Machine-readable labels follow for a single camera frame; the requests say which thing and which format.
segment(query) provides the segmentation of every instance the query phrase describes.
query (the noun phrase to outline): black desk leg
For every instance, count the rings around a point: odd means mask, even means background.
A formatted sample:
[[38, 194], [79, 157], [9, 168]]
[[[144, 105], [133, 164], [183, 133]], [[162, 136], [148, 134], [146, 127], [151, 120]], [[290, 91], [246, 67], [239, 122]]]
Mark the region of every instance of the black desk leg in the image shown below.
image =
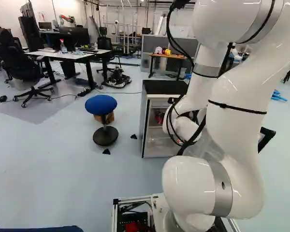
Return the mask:
[[154, 57], [151, 57], [151, 61], [150, 61], [150, 73], [149, 73], [149, 76], [148, 78], [152, 77], [153, 76], [153, 64], [154, 64]]
[[96, 83], [94, 82], [93, 77], [92, 77], [92, 71], [91, 71], [89, 59], [86, 61], [86, 71], [87, 71], [89, 87], [91, 90], [93, 90], [96, 87]]
[[103, 83], [107, 81], [107, 57], [103, 56], [102, 58], [102, 71], [103, 71]]
[[183, 67], [183, 60], [180, 59], [179, 60], [179, 69], [178, 69], [178, 73], [177, 73], [177, 78], [176, 78], [176, 81], [179, 80], [179, 76], [180, 76], [180, 71], [182, 70], [182, 67]]
[[46, 67], [46, 70], [47, 70], [47, 75], [48, 75], [48, 78], [49, 78], [50, 82], [49, 83], [46, 83], [44, 85], [41, 85], [38, 88], [45, 88], [45, 87], [54, 85], [57, 82], [61, 81], [61, 79], [55, 79], [54, 73], [53, 73], [53, 70], [52, 70], [52, 66], [50, 65], [50, 62], [49, 62], [49, 58], [48, 57], [45, 57], [44, 58], [44, 63], [45, 63], [45, 67]]
[[287, 75], [285, 76], [283, 82], [285, 83], [286, 81], [289, 81], [289, 78], [290, 78], [290, 73], [287, 72]]

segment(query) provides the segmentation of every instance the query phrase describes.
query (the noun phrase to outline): keyboard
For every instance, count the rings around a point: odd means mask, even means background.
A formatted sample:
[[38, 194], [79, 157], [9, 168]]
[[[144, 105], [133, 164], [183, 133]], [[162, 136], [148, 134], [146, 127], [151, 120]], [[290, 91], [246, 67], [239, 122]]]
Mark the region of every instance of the keyboard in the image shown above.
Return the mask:
[[51, 48], [43, 48], [43, 49], [39, 49], [39, 51], [41, 51], [41, 52], [50, 52], [50, 53], [57, 52], [56, 50], [51, 49]]
[[98, 51], [95, 50], [94, 48], [84, 48], [84, 47], [79, 47], [78, 50], [82, 51], [82, 52], [93, 52], [93, 53], [97, 53]]

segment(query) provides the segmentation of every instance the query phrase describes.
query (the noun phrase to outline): blue object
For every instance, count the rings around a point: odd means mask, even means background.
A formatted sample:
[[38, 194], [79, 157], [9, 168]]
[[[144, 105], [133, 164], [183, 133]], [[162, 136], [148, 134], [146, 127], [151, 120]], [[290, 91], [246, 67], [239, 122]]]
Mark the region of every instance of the blue object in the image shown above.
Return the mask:
[[191, 79], [191, 74], [187, 73], [187, 74], [185, 75], [185, 78], [188, 79], [188, 80], [190, 80], [190, 79]]
[[272, 99], [273, 99], [273, 100], [276, 100], [276, 101], [278, 101], [278, 100], [283, 100], [283, 101], [285, 101], [285, 102], [288, 101], [288, 99], [283, 98], [283, 97], [281, 97], [280, 95], [275, 94], [275, 93], [272, 94]]
[[89, 98], [85, 103], [86, 110], [93, 115], [106, 115], [117, 107], [115, 98], [108, 95], [97, 95]]
[[77, 226], [33, 228], [33, 229], [0, 229], [0, 232], [83, 232]]

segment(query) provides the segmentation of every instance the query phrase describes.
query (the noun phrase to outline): silver ring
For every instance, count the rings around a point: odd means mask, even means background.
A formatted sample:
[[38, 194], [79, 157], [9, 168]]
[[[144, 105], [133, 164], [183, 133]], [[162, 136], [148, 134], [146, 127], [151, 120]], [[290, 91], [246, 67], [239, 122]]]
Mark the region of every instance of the silver ring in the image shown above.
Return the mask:
[[[262, 27], [263, 23], [268, 17], [273, 1], [275, 2], [274, 2], [271, 15], [268, 18], [264, 27], [261, 29], [261, 31], [258, 32], [258, 30]], [[236, 43], [245, 44], [245, 41], [247, 41], [247, 43], [253, 44], [263, 39], [264, 36], [266, 36], [270, 32], [270, 30], [273, 28], [273, 26], [277, 22], [283, 5], [284, 5], [284, 0], [262, 0], [260, 9], [255, 18], [255, 21], [252, 23], [248, 31], [239, 40], [236, 41]], [[251, 38], [257, 32], [258, 34], [254, 38], [249, 40], [249, 38]]]

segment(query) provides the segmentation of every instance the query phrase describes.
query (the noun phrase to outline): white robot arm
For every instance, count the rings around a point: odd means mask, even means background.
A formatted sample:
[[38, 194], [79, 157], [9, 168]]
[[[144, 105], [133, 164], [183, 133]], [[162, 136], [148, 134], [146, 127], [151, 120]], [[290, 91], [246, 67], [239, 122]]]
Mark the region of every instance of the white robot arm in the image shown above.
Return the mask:
[[[273, 90], [290, 69], [290, 1], [198, 0], [193, 30], [201, 46], [188, 91], [168, 110], [174, 131], [187, 141], [199, 125], [180, 115], [206, 109], [208, 134], [224, 158], [175, 156], [165, 163], [163, 192], [185, 232], [206, 231], [214, 216], [245, 219], [262, 209], [258, 136]], [[217, 79], [230, 42], [254, 47]]]

